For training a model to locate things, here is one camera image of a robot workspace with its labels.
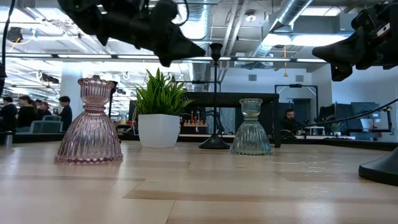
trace glass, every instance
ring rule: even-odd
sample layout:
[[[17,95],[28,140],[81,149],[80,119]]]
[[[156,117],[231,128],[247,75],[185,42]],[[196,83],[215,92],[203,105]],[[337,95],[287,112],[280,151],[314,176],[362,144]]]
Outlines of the glass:
[[[231,147],[233,154],[264,156],[271,155],[272,149],[266,131],[257,121],[262,99],[242,99],[244,123],[239,127]]]
[[[81,78],[80,97],[85,109],[69,127],[55,162],[90,163],[119,161],[123,158],[116,129],[105,114],[113,82]]]

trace black stand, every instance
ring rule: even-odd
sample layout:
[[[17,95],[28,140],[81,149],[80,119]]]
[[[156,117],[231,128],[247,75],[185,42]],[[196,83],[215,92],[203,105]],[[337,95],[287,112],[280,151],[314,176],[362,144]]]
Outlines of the black stand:
[[[112,82],[113,82],[114,86],[113,86],[113,88],[112,88],[112,90],[111,90],[111,98],[109,99],[109,115],[108,115],[109,118],[111,118],[113,93],[116,92],[116,86],[119,84],[119,83],[116,82],[116,81],[112,81]]]
[[[398,147],[390,154],[359,166],[359,176],[398,187]]]
[[[222,44],[210,44],[211,57],[214,60],[214,114],[217,112],[217,68],[218,60],[221,57]],[[205,142],[199,144],[200,149],[229,149],[227,145],[217,134],[216,118],[213,121],[213,134]]]

